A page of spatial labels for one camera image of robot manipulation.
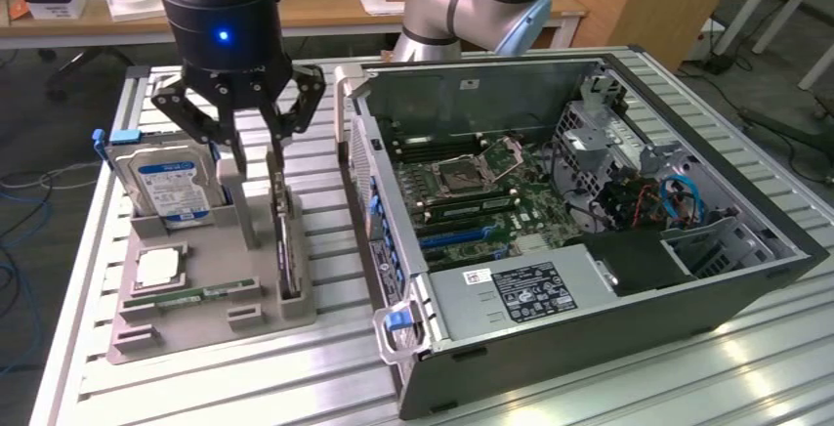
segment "floor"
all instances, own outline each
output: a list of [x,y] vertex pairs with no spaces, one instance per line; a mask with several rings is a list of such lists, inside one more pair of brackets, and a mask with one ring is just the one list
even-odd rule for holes
[[[717,18],[731,21],[744,2],[723,0]],[[756,27],[760,18],[776,4],[777,0],[765,1],[748,30]],[[756,36],[745,47],[751,47],[755,40]],[[834,27],[797,13],[763,56],[755,56],[744,48],[743,54],[753,64],[753,72],[735,67],[721,76],[709,78],[737,105],[759,109],[809,131],[817,131],[831,118],[823,121],[815,119],[821,107],[813,95],[797,88],[797,83],[833,40]],[[374,55],[384,46],[382,36],[326,37],[290,39],[288,51],[296,59],[312,59]],[[90,134],[95,128],[109,128],[113,122],[125,68],[109,59],[95,61],[67,84],[70,100],[57,105],[43,98],[41,85],[58,63],[66,61],[75,52],[59,50],[59,61],[46,64],[35,51],[21,51],[15,61],[0,68],[0,99],[5,101],[0,112],[0,177],[18,171],[53,170],[97,158]],[[125,52],[138,64],[166,65],[179,62],[170,45],[127,47]],[[0,53],[0,60],[10,59],[11,55],[10,52]],[[695,65],[685,65],[684,69],[689,73],[700,73]],[[735,109],[716,89],[701,79],[686,79],[686,82],[716,109],[740,122]],[[816,92],[834,97],[834,69],[820,79]],[[788,148],[783,141],[760,129],[751,131],[751,136],[788,165]],[[799,147],[797,167],[808,175],[823,177],[828,173],[828,163],[821,160],[821,155],[803,147]],[[95,169],[85,169],[70,173],[57,185],[83,182],[94,177]],[[21,177],[21,180],[31,178],[34,176]],[[834,202],[834,191],[819,184],[809,186],[829,202]],[[42,192],[41,189],[33,189],[25,196],[38,198]],[[13,249],[37,294],[45,343],[27,359],[26,369],[0,377],[0,426],[18,426],[29,422],[91,195],[93,187],[53,193],[54,215],[49,225],[21,247]],[[30,206],[0,199],[0,229],[7,229],[21,219]],[[0,308],[6,307],[10,295],[10,290],[0,292]],[[27,350],[33,338],[31,327],[31,312],[22,298],[10,315],[0,319],[0,370],[5,368],[2,364],[14,362]]]

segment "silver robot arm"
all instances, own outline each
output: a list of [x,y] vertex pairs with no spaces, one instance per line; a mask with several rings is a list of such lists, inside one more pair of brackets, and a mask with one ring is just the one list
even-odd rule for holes
[[461,40],[498,55],[521,55],[548,19],[550,0],[406,0],[394,62],[461,57]]

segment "aluminum profile table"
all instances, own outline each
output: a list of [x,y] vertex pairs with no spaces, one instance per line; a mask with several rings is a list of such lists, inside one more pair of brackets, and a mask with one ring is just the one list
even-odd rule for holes
[[[574,53],[600,53],[572,50]],[[811,235],[834,248],[834,210],[646,55],[606,49],[725,154]],[[105,359],[126,258],[131,203],[102,168],[31,424],[398,425],[392,373],[377,354],[372,307],[334,145],[333,70],[372,59],[318,60],[329,73],[313,125],[288,148],[288,178],[305,203],[316,325],[111,365]],[[174,128],[133,71],[115,127]],[[288,104],[297,92],[289,89]],[[652,139],[669,130],[632,97]],[[267,144],[241,114],[247,193],[266,192]],[[712,333],[597,365],[412,425],[737,424],[834,418],[834,259],[749,306]]]

